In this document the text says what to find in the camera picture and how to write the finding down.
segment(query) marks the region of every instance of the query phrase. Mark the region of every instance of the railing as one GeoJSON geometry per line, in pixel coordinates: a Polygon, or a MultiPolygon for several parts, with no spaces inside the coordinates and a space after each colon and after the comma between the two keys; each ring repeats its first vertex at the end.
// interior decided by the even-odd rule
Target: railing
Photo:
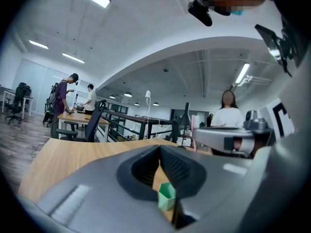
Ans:
{"type": "Polygon", "coordinates": [[[118,132],[119,127],[128,130],[131,133],[137,134],[138,135],[138,139],[142,140],[144,139],[144,133],[145,133],[145,129],[146,129],[146,125],[148,125],[148,139],[156,134],[162,134],[162,133],[170,133],[168,137],[166,137],[166,140],[173,140],[176,141],[177,140],[177,136],[175,136],[175,131],[172,130],[168,130],[168,131],[162,131],[162,132],[157,132],[157,133],[152,133],[152,126],[153,125],[172,125],[173,127],[176,127],[176,125],[174,125],[171,121],[168,120],[162,120],[162,119],[158,119],[158,118],[146,118],[146,117],[136,117],[136,116],[129,116],[129,115],[125,115],[122,113],[118,113],[118,112],[114,112],[114,111],[109,111],[109,110],[104,110],[103,114],[105,114],[106,116],[102,116],[103,119],[107,120],[108,122],[110,122],[109,125],[109,131],[108,131],[108,136],[113,140],[113,141],[118,141],[116,139],[116,135],[120,136],[122,139],[124,139],[125,141],[130,141],[130,139],[128,139],[127,137],[125,137],[124,135],[122,135],[120,132],[118,132]],[[125,127],[122,124],[117,123],[115,120],[112,119],[112,116],[117,116],[118,118],[122,118],[125,120],[129,120],[132,122],[136,122],[136,123],[140,123],[140,131],[137,132],[135,130],[131,130],[127,127],[125,127]]]}

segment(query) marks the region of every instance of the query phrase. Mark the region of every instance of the white top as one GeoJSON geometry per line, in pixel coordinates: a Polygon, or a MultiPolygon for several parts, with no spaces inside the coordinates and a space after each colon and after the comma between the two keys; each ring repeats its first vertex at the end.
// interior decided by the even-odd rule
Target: white top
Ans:
{"type": "Polygon", "coordinates": [[[91,100],[91,102],[86,105],[86,110],[87,111],[95,110],[95,103],[96,103],[96,93],[95,93],[95,91],[91,90],[88,93],[87,100],[91,100]]]}
{"type": "Polygon", "coordinates": [[[243,126],[244,118],[237,108],[224,108],[217,111],[211,126],[239,127],[243,126]]]}

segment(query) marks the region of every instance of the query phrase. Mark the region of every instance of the woman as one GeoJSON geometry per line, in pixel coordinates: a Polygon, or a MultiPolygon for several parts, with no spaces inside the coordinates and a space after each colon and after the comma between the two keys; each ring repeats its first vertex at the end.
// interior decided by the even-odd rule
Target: woman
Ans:
{"type": "Polygon", "coordinates": [[[237,127],[243,126],[243,116],[238,109],[234,93],[227,90],[222,96],[222,107],[215,113],[211,126],[218,127],[237,127]]]}

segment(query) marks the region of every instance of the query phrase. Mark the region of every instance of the white ceiling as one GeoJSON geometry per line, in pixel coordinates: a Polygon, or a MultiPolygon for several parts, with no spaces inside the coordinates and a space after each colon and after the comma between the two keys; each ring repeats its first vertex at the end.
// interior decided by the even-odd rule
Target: white ceiling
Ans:
{"type": "MultiPolygon", "coordinates": [[[[251,63],[248,75],[262,78],[273,79],[281,68],[265,48],[262,51],[200,50],[146,65],[96,93],[105,98],[117,95],[116,100],[122,101],[126,98],[123,94],[129,91],[133,94],[129,104],[139,102],[144,105],[147,90],[151,91],[153,101],[207,98],[209,103],[219,102],[222,93],[235,82],[245,62],[251,63]]],[[[236,96],[242,95],[250,85],[238,87],[236,96]]]]}
{"type": "MultiPolygon", "coordinates": [[[[254,25],[259,21],[263,26],[273,30],[278,30],[280,20],[275,8],[269,2],[263,6],[248,11],[242,17],[222,17],[211,12],[214,25],[206,28],[201,22],[189,15],[187,4],[190,0],[111,0],[106,9],[90,0],[31,0],[26,4],[18,16],[14,26],[16,33],[26,50],[53,60],[72,65],[79,70],[87,70],[94,79],[107,83],[116,74],[136,63],[135,68],[147,64],[140,62],[169,46],[178,46],[184,42],[191,42],[195,39],[203,39],[217,36],[244,36],[250,38],[260,38],[254,30],[254,25]],[[41,49],[31,45],[28,40],[33,40],[49,46],[49,50],[41,49]],[[62,52],[74,55],[85,60],[85,64],[80,64],[62,56],[62,52]]],[[[180,52],[170,53],[172,55],[193,50],[184,48],[180,52]]],[[[209,89],[223,89],[231,81],[234,73],[223,74],[220,70],[230,64],[237,67],[240,63],[219,60],[217,70],[212,70],[209,75],[209,82],[202,80],[204,73],[200,74],[199,67],[180,67],[174,70],[172,60],[178,66],[185,62],[208,58],[208,52],[201,56],[197,53],[185,54],[187,61],[182,61],[181,57],[163,60],[158,66],[170,66],[167,78],[172,76],[183,76],[180,86],[171,87],[172,91],[202,92],[209,89]],[[222,77],[222,81],[215,81],[212,77],[222,77]]],[[[213,58],[217,58],[217,50],[210,51],[213,58]]],[[[158,54],[156,58],[148,60],[148,64],[163,59],[164,55],[158,54]]]]}

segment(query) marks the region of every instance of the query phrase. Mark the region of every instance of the green block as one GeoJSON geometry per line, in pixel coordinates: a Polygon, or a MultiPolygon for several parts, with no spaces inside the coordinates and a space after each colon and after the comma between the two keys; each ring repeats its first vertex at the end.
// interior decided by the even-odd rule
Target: green block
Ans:
{"type": "Polygon", "coordinates": [[[158,207],[162,211],[168,211],[175,205],[176,190],[171,183],[161,183],[158,190],[158,207]]]}

